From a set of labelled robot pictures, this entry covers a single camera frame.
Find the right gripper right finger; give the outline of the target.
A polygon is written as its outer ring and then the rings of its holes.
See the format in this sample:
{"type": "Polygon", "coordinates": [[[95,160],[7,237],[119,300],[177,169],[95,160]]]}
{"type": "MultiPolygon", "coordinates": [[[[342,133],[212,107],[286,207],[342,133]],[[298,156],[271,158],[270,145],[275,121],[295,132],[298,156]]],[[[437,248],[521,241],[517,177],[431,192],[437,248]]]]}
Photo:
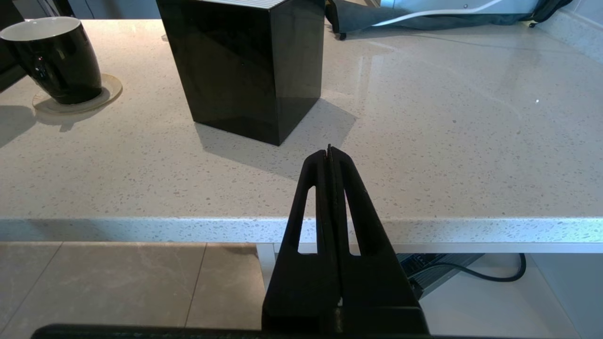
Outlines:
{"type": "Polygon", "coordinates": [[[335,147],[330,148],[330,174],[344,307],[418,307],[353,160],[335,147]]]}

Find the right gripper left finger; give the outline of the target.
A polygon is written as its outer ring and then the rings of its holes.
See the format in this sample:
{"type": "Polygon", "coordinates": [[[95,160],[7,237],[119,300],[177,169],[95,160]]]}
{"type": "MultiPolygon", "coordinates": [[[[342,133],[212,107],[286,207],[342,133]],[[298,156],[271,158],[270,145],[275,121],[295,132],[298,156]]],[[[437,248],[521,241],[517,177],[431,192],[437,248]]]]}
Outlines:
{"type": "Polygon", "coordinates": [[[340,300],[337,251],[327,189],[327,153],[303,163],[284,238],[262,305],[263,330],[328,330],[340,300]],[[299,252],[308,191],[315,189],[316,254],[299,252]]]}

